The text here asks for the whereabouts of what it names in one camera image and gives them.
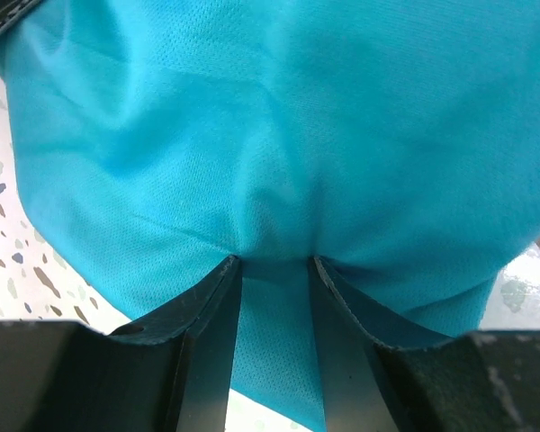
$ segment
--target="turquoise fabric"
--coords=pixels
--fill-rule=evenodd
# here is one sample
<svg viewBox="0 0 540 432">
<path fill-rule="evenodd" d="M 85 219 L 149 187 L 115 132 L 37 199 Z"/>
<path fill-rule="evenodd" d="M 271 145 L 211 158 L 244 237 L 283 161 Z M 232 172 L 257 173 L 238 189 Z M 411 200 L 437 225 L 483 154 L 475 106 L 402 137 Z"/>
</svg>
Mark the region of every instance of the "turquoise fabric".
<svg viewBox="0 0 540 432">
<path fill-rule="evenodd" d="M 308 256 L 456 335 L 540 233 L 537 0 L 47 0 L 0 73 L 38 230 L 133 319 L 241 256 L 232 386 L 317 431 Z"/>
</svg>

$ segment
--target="blue cloth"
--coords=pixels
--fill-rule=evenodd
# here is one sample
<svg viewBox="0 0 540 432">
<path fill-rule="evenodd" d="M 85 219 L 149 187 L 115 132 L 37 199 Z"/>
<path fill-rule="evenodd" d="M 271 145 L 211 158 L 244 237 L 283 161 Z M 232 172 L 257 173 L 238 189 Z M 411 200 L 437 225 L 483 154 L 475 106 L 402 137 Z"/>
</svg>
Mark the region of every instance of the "blue cloth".
<svg viewBox="0 0 540 432">
<path fill-rule="evenodd" d="M 133 319 L 241 256 L 232 386 L 314 430 L 308 256 L 456 335 L 540 233 L 540 0 L 47 0 L 0 73 L 38 230 Z"/>
</svg>

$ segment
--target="white floor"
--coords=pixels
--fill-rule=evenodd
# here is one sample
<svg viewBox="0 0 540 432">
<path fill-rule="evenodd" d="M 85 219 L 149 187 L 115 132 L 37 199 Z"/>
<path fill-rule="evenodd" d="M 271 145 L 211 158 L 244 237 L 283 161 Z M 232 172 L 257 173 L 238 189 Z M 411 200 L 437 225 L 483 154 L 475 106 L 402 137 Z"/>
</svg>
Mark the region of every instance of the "white floor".
<svg viewBox="0 0 540 432">
<path fill-rule="evenodd" d="M 0 320 L 81 320 L 109 332 L 128 320 L 78 275 L 24 215 L 16 192 L 5 89 L 0 80 Z M 540 329 L 540 252 L 501 273 L 481 327 Z M 232 391 L 227 430 L 307 430 Z"/>
</svg>

